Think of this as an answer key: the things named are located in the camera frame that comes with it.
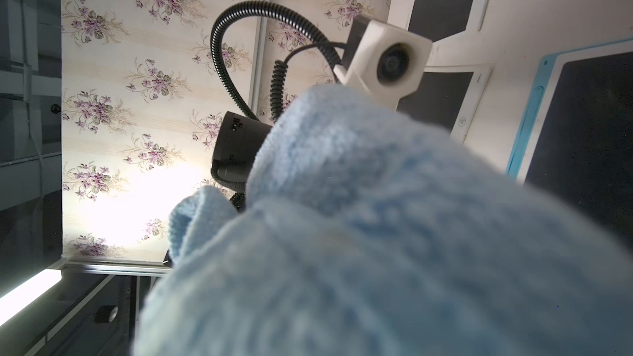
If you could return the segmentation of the blue framed drawing tablet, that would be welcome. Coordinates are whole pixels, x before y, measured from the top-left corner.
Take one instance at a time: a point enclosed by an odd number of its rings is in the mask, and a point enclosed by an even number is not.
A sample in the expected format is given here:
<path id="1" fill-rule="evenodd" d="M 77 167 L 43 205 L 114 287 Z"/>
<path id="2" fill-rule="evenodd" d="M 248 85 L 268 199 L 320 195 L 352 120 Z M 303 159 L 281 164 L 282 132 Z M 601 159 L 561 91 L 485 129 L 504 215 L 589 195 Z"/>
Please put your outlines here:
<path id="1" fill-rule="evenodd" d="M 555 195 L 632 247 L 632 40 L 545 55 L 508 177 Z"/>

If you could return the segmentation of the light blue cloth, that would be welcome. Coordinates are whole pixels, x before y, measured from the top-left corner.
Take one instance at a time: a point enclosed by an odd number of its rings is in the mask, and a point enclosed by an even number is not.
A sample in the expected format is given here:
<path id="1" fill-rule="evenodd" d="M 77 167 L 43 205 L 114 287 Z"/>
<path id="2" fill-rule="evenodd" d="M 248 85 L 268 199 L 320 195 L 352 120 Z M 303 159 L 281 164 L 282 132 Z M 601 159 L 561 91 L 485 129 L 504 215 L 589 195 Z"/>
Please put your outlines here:
<path id="1" fill-rule="evenodd" d="M 629 355 L 632 256 L 442 129 L 340 85 L 269 133 L 238 212 L 171 212 L 136 355 Z"/>

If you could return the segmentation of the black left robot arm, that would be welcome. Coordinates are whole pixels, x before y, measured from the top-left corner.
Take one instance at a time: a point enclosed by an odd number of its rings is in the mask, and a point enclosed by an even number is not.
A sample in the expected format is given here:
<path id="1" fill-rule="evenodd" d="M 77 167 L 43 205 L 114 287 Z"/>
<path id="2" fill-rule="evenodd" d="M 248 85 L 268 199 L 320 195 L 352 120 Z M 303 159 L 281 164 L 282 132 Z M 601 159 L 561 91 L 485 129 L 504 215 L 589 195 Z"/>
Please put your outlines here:
<path id="1" fill-rule="evenodd" d="M 258 120 L 233 83 L 222 54 L 224 35 L 229 26 L 248 17 L 263 17 L 281 21 L 308 38 L 309 44 L 292 51 L 286 59 L 275 62 L 270 82 L 270 105 L 273 120 L 284 112 L 283 90 L 288 74 L 288 63 L 305 50 L 318 49 L 328 65 L 334 69 L 342 64 L 338 51 L 344 43 L 329 41 L 321 30 L 300 15 L 282 5 L 265 1 L 245 1 L 235 4 L 219 15 L 209 38 L 209 48 L 214 70 L 227 93 L 242 112 L 226 113 L 220 126 L 214 147 L 210 174 L 220 186 L 234 192 L 231 204 L 237 210 L 246 207 L 247 179 L 256 155 L 270 133 L 271 126 Z"/>

